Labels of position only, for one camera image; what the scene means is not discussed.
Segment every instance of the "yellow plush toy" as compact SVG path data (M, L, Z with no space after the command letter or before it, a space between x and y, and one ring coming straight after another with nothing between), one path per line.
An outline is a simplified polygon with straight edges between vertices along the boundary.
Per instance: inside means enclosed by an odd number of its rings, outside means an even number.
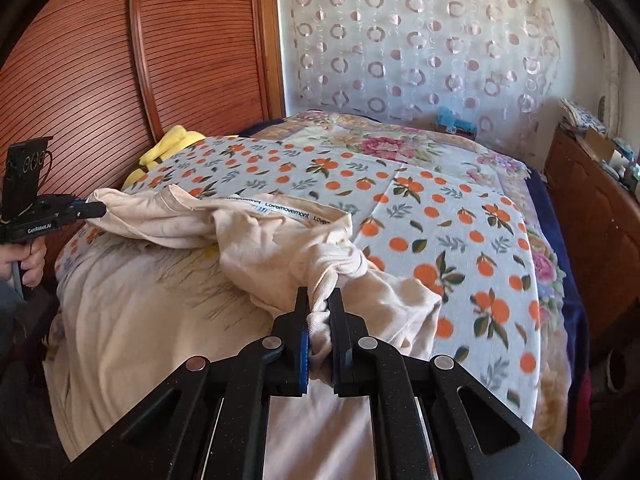
M134 170L124 181L122 189L132 186L145 173L156 167L160 162L166 161L180 150L191 146L194 142L204 139L204 135L198 132L188 132L183 126L177 125L171 128L164 137L148 152L140 157L140 167Z

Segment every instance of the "cable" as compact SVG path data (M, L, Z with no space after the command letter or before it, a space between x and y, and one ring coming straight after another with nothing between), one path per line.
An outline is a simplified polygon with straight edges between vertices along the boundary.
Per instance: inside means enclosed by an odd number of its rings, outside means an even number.
M44 186L44 183L47 181L47 179L49 178L49 173L51 172L51 167L53 166L53 154L47 150L46 152L44 152L45 155L49 155L49 169L47 170L47 173L45 173L44 178L42 179L42 182L40 183L40 185L38 186L38 191L40 191L40 188L42 186Z

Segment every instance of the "red fabric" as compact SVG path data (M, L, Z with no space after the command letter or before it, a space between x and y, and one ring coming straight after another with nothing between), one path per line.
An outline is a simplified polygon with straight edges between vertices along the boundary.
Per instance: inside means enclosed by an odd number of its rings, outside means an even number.
M574 446L571 450L569 462L580 470L584 459L587 457L589 440L591 437L591 372L587 370L584 381L578 393L576 403Z

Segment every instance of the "navy blue blanket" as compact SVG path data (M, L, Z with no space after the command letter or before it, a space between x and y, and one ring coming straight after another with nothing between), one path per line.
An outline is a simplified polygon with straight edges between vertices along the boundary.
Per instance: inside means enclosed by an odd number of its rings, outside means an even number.
M564 455L569 456L574 447L578 393L589 367L589 327L586 311L571 272L569 256L560 232L560 224L556 218L546 185L542 182L537 171L531 170L531 178L527 180L527 187L538 213L542 232L558 256L558 266L566 273L562 282L564 285L562 315L564 316L564 329L568 336L566 352L571 365L572 382L569 388Z

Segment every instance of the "curtain with circle pattern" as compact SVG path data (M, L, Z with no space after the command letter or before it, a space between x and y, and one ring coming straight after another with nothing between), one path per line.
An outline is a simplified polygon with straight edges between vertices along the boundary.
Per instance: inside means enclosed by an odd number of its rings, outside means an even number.
M280 0L287 111L433 129L449 107L527 160L560 46L542 0Z

